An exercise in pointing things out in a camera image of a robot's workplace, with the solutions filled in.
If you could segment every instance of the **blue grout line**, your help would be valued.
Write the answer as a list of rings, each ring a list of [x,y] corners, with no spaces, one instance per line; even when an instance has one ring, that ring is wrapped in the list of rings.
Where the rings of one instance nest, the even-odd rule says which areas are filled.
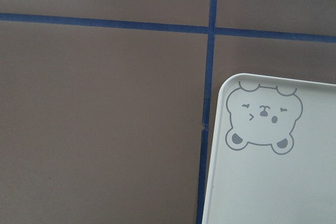
[[[206,26],[173,25],[173,24],[160,24],[160,23],[147,23],[147,22],[131,22],[131,21],[93,19],[93,18],[56,17],[56,16],[42,16],[42,15],[28,15],[28,14],[0,13],[0,20],[15,21],[15,22],[75,25],[75,26],[95,26],[95,27],[155,30],[155,31],[174,31],[178,33],[195,33],[195,34],[207,34],[208,32],[207,31],[208,27]]]
[[[210,0],[208,41],[206,50],[206,63],[205,63],[203,117],[202,117],[202,124],[204,129],[202,130],[201,135],[201,153],[199,157],[200,159],[199,159],[199,174],[198,174],[196,224],[202,223],[204,199],[205,199],[205,179],[206,179],[206,164],[207,164],[207,152],[208,152],[212,71],[214,63],[216,14],[217,14],[217,0]]]
[[[268,39],[288,39],[301,41],[315,41],[336,43],[335,36],[315,35],[315,34],[296,34],[296,33],[282,33],[279,31],[260,31],[248,29],[235,28],[215,28],[216,35],[239,36],[239,37],[253,37],[253,38],[268,38]]]

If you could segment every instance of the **gray line drawing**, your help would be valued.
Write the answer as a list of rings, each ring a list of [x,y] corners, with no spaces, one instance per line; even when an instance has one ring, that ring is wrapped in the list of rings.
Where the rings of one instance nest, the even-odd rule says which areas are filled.
[[[270,145],[279,155],[289,153],[294,146],[292,132],[302,116],[303,104],[295,94],[283,94],[278,86],[260,84],[246,90],[239,82],[226,99],[231,129],[225,135],[229,148],[240,151],[248,144]]]

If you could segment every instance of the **cartoon bear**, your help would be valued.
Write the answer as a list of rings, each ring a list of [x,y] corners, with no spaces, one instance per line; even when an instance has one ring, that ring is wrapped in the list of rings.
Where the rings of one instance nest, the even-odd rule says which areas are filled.
[[[277,86],[263,87],[260,84],[247,90],[239,82],[239,88],[226,100],[231,123],[225,136],[227,145],[237,151],[250,143],[270,145],[279,155],[290,152],[294,145],[291,133],[303,111],[295,92],[296,89],[291,94],[282,94]]]

